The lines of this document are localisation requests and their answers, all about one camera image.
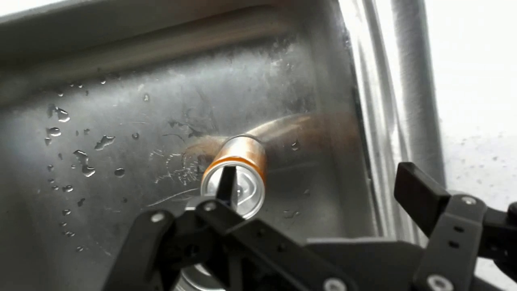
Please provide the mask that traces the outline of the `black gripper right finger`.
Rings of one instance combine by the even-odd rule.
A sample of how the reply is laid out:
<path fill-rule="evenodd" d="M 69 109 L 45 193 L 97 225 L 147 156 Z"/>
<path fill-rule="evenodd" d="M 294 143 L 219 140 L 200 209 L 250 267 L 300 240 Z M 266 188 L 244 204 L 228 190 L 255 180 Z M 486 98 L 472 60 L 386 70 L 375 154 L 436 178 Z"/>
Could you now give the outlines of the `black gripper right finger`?
<path fill-rule="evenodd" d="M 412 162 L 397 166 L 394 199 L 428 238 L 413 291 L 499 291 L 475 275 L 478 258 L 517 282 L 515 204 L 501 212 L 475 196 L 449 195 Z"/>

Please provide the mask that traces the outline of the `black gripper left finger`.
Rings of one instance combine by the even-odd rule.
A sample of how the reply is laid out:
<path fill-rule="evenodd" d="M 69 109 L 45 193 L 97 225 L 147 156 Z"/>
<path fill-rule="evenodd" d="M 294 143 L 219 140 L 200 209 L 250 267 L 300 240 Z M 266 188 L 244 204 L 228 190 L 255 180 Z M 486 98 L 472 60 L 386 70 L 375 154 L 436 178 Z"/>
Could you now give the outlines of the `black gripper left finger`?
<path fill-rule="evenodd" d="M 184 269 L 200 266 L 229 291 L 297 291 L 302 282 L 284 259 L 291 245 L 260 221 L 245 222 L 229 203 L 237 170 L 224 167 L 216 198 L 179 217 L 139 216 L 102 291 L 171 291 Z"/>

